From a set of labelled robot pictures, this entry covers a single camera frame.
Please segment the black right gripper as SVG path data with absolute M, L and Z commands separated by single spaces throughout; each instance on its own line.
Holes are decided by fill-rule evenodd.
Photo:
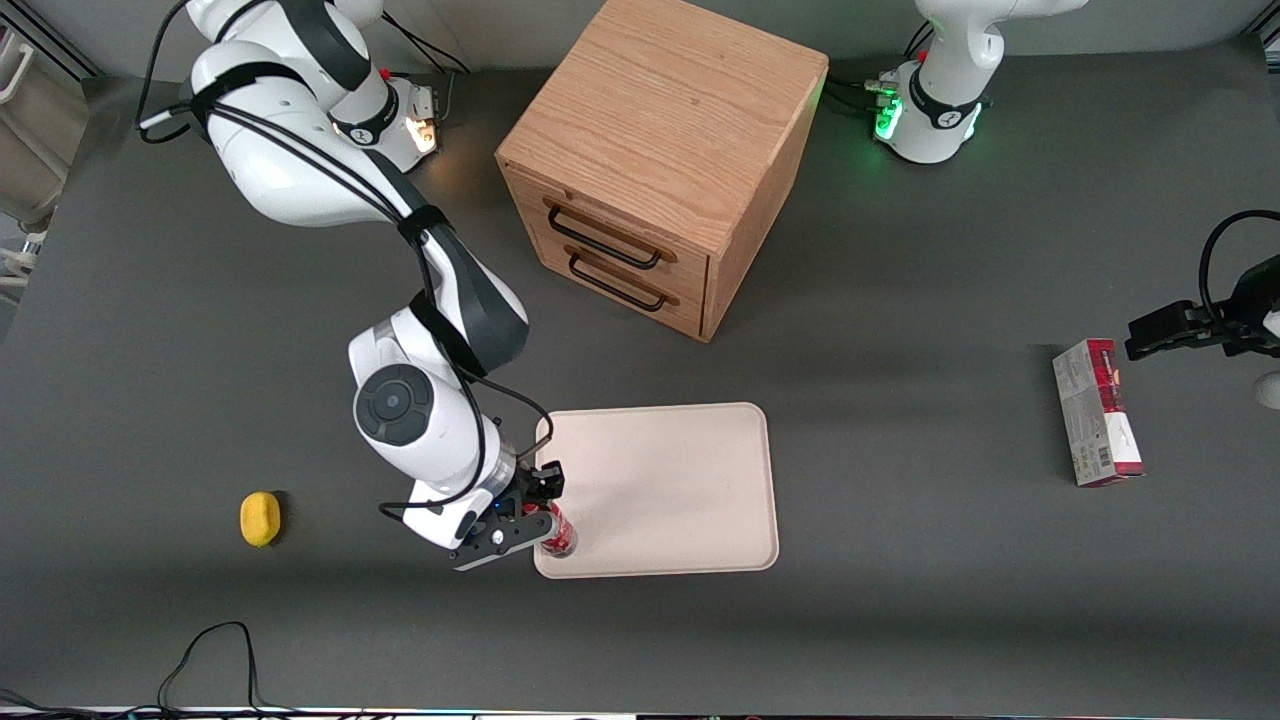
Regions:
M 540 469 L 516 468 L 511 483 L 486 507 L 486 528 L 520 519 L 520 530 L 550 530 L 547 501 L 558 500 L 563 491 L 564 473 L 558 460 Z

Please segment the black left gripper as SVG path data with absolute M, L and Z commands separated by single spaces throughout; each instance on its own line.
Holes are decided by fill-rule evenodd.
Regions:
M 1213 302 L 1224 354 L 1260 354 L 1279 357 L 1277 329 L 1267 320 L 1277 315 L 1279 255 L 1252 266 L 1236 281 L 1231 295 Z M 1174 348 L 1213 345 L 1216 325 L 1210 313 L 1189 300 L 1179 300 L 1128 324 L 1125 354 L 1137 363 Z

